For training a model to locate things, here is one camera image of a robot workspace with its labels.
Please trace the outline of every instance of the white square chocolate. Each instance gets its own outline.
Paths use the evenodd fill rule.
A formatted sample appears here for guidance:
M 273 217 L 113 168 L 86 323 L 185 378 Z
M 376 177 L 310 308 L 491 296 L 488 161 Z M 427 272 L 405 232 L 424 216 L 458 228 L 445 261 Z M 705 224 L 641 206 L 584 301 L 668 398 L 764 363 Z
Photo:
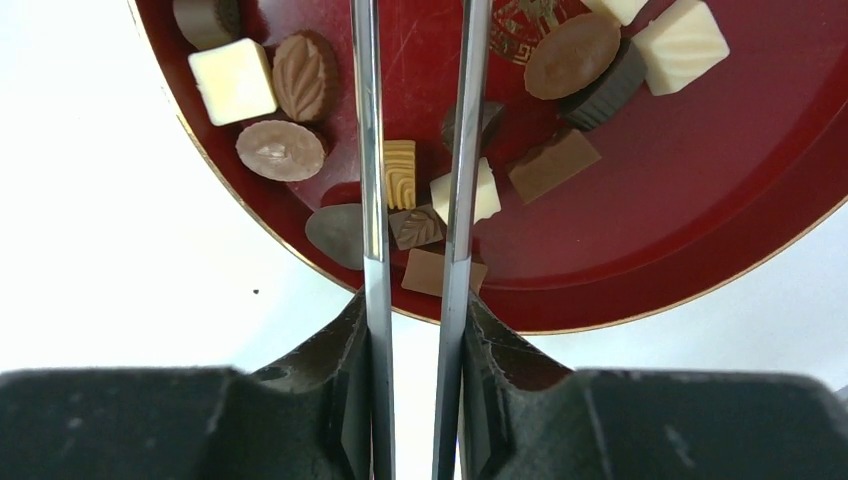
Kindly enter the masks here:
M 433 210 L 439 214 L 442 221 L 448 223 L 450 211 L 450 174 L 430 182 L 430 194 L 433 197 Z M 477 193 L 474 197 L 474 223 L 490 218 L 501 211 L 501 199 L 495 186 L 495 176 L 489 167 L 486 157 L 477 164 Z
M 271 69 L 262 46 L 249 38 L 188 56 L 212 125 L 227 125 L 277 110 Z
M 679 92 L 730 55 L 710 7 L 700 0 L 677 0 L 633 43 L 645 58 L 654 95 Z
M 580 0 L 583 5 L 598 14 L 615 19 L 622 25 L 630 25 L 636 14 L 648 0 Z

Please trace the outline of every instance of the white background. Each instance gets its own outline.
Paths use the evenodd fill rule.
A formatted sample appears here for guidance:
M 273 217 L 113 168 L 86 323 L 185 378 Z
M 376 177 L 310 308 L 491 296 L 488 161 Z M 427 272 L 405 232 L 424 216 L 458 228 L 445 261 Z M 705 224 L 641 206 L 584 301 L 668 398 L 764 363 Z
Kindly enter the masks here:
M 2 0 L 0 61 L 0 371 L 251 370 L 347 302 L 208 170 L 122 1 Z M 843 208 L 697 301 L 531 341 L 572 367 L 790 371 L 842 387 L 846 235 Z M 438 329 L 401 316 L 394 329 L 399 478 L 417 478 L 430 464 Z

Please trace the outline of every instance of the silver tongs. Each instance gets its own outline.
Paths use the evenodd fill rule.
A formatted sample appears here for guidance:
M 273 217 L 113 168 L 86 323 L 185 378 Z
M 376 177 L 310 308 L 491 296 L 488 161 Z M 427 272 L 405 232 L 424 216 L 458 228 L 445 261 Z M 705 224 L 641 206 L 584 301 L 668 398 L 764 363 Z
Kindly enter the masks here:
M 462 335 L 471 272 L 471 225 L 480 150 L 492 0 L 465 0 L 456 109 L 445 283 L 439 340 L 433 478 L 452 478 L 456 452 Z M 383 182 L 383 117 L 376 0 L 351 0 L 356 114 L 359 121 L 365 303 L 371 340 L 374 474 L 395 478 L 391 278 Z

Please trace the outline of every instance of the round red plate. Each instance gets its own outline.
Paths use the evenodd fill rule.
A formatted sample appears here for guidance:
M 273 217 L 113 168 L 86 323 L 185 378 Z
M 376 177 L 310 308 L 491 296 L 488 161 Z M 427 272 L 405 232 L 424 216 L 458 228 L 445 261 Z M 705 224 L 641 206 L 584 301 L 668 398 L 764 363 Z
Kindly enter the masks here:
M 625 35 L 670 4 L 649 1 Z M 848 195 L 844 3 L 709 5 L 730 57 L 680 93 L 653 97 L 643 87 L 587 135 L 600 162 L 523 206 L 504 165 L 563 124 L 554 102 L 524 91 L 521 63 L 551 26 L 586 10 L 579 0 L 495 0 L 486 98 L 507 110 L 483 153 L 503 210 L 475 225 L 474 240 L 489 266 L 481 296 L 513 328 L 591 328 L 680 303 L 768 258 Z M 186 60 L 194 50 L 177 29 L 171 0 L 137 8 L 184 119 L 222 181 L 290 248 L 358 288 L 361 273 L 334 264 L 303 230 L 315 209 L 359 201 L 349 2 L 242 2 L 246 35 L 269 52 L 308 28 L 330 40 L 339 60 L 342 100 L 319 127 L 333 151 L 317 176 L 290 184 L 241 164 L 234 145 L 244 124 L 209 123 Z M 461 28 L 460 0 L 380 5 L 385 138 L 417 141 L 419 192 L 449 170 L 440 128 L 456 101 Z M 439 299 L 403 290 L 405 256 L 392 261 L 394 306 L 437 318 Z

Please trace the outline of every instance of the gold rim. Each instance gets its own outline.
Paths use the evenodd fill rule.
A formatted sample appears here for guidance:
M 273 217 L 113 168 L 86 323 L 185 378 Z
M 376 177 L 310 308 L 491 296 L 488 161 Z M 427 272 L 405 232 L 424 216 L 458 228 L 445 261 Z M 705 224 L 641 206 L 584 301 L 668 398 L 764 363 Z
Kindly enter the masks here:
M 233 186 L 230 185 L 230 182 L 221 174 L 221 171 L 218 169 L 218 166 L 215 165 L 215 163 L 209 157 L 209 154 L 206 152 L 206 149 L 203 147 L 203 145 L 200 144 L 200 141 L 197 139 L 197 136 L 194 134 L 194 131 L 191 129 L 191 125 L 188 124 L 188 121 L 186 120 L 185 116 L 183 115 L 182 110 L 180 110 L 180 106 L 179 106 L 179 104 L 177 104 L 177 99 L 174 97 L 174 93 L 171 91 L 171 88 L 168 86 L 168 82 L 165 79 L 165 75 L 164 75 L 164 73 L 162 73 L 162 69 L 159 66 L 158 61 L 156 60 L 155 53 L 153 52 L 153 46 L 150 44 L 150 38 L 148 38 L 147 31 L 144 28 L 144 22 L 142 22 L 141 15 L 138 12 L 138 6 L 136 5 L 136 0 L 127 0 L 127 4 L 129 5 L 129 8 L 130 8 L 130 13 L 132 15 L 133 23 L 135 24 L 136 33 L 138 33 L 138 36 L 144 41 L 143 43 L 147 47 L 147 53 L 150 55 L 150 60 L 156 66 L 156 71 L 159 73 L 159 78 L 160 78 L 160 85 L 159 86 L 162 89 L 162 92 L 164 92 L 165 97 L 167 98 L 168 102 L 174 108 L 174 112 L 175 112 L 175 115 L 177 116 L 177 119 L 180 121 L 180 124 L 183 126 L 183 129 L 185 130 L 186 134 L 191 139 L 191 142 L 194 144 L 194 147 L 197 149 L 197 152 L 200 154 L 201 157 L 203 157 L 203 160 L 206 162 L 206 165 L 210 169 L 212 169 L 212 172 L 215 174 L 215 176 L 218 177 L 218 181 L 220 181 L 224 185 L 224 187 L 227 189 L 227 191 L 230 192 L 230 195 L 233 196 L 233 198 L 239 203 L 239 205 L 241 205 L 241 207 L 248 213 L 248 215 L 250 215 L 251 218 L 253 218 L 253 220 L 256 223 L 258 223 L 266 232 L 268 232 L 268 234 L 271 235 L 271 237 L 273 237 L 274 240 L 276 240 L 278 243 L 280 243 L 286 250 L 291 252 L 292 255 L 297 257 L 301 262 L 305 263 L 306 265 L 308 265 L 310 268 L 312 268 L 316 272 L 323 275 L 325 278 L 331 280 L 336 285 L 344 288 L 345 290 L 347 290 L 349 292 L 353 292 L 354 290 L 350 286 L 341 282 L 338 278 L 334 277 L 332 274 L 330 274 L 329 272 L 327 272 L 326 270 L 319 267 L 318 265 L 313 263 L 311 260 L 309 260 L 308 258 L 303 256 L 303 254 L 301 254 L 296 248 L 291 246 L 279 234 L 277 234 L 277 232 L 275 232 L 271 227 L 269 227 L 268 224 L 265 223 L 265 221 L 262 220 L 262 218 L 252 208 L 250 208 L 250 206 L 247 203 L 245 203 L 244 199 L 242 199 L 241 196 L 238 194 L 238 192 L 235 191 Z M 558 334 L 562 334 L 562 333 L 578 333 L 578 332 L 588 332 L 590 330 L 600 330 L 602 328 L 609 328 L 609 327 L 615 327 L 615 326 L 618 326 L 618 325 L 624 325 L 625 323 L 630 323 L 630 322 L 633 322 L 633 321 L 636 321 L 636 320 L 641 320 L 643 318 L 650 317 L 652 315 L 657 315 L 657 314 L 660 314 L 660 313 L 663 313 L 663 312 L 667 312 L 668 310 L 679 307 L 679 306 L 684 305 L 686 303 L 689 303 L 693 300 L 697 300 L 698 298 L 701 298 L 704 295 L 712 293 L 713 291 L 718 290 L 719 288 L 739 279 L 743 275 L 751 272 L 752 270 L 756 269 L 760 265 L 771 260 L 774 256 L 780 254 L 781 252 L 783 252 L 784 250 L 786 250 L 787 248 L 792 246 L 795 242 L 800 240 L 803 236 L 807 235 L 808 233 L 810 233 L 810 231 L 812 231 L 814 228 L 819 226 L 823 221 L 827 220 L 828 217 L 833 215 L 833 213 L 835 211 L 839 210 L 840 207 L 845 205 L 846 202 L 848 202 L 848 196 L 843 198 L 842 201 L 840 201 L 838 204 L 836 204 L 827 213 L 825 213 L 824 215 L 819 217 L 818 220 L 816 220 L 812 225 L 810 225 L 809 227 L 804 229 L 801 233 L 799 233 L 798 235 L 793 237 L 791 240 L 789 240 L 788 242 L 783 244 L 781 247 L 779 247 L 778 249 L 776 249 L 775 251 L 773 251 L 769 255 L 763 257 L 760 261 L 756 262 L 755 264 L 751 265 L 750 267 L 740 271 L 739 273 L 733 275 L 732 277 L 730 277 L 730 278 L 728 278 L 728 279 L 726 279 L 722 282 L 717 283 L 716 285 L 713 285 L 710 288 L 704 289 L 699 293 L 696 293 L 696 294 L 694 294 L 690 297 L 684 298 L 683 300 L 680 300 L 678 302 L 672 303 L 671 305 L 667 305 L 665 307 L 661 307 L 661 308 L 651 310 L 651 311 L 648 311 L 648 312 L 643 312 L 643 313 L 639 313 L 639 314 L 636 314 L 636 315 L 632 315 L 630 317 L 623 318 L 623 319 L 620 319 L 620 320 L 614 320 L 612 322 L 607 322 L 607 323 L 603 323 L 603 324 L 600 324 L 600 325 L 593 325 L 591 327 L 566 328 L 566 329 L 561 329 L 561 330 L 543 330 L 543 331 L 519 332 L 519 333 L 521 333 L 522 335 L 527 335 L 527 336 L 530 336 L 530 335 L 535 336 L 535 335 L 558 335 Z M 408 317 L 414 318 L 416 320 L 421 320 L 423 322 L 431 323 L 433 325 L 439 324 L 439 321 L 436 320 L 436 319 L 425 317 L 423 315 L 418 315 L 417 313 L 409 312 L 409 311 L 397 308 L 395 306 L 392 306 L 392 310 L 397 312 L 397 313 L 400 313 L 402 315 L 406 315 Z

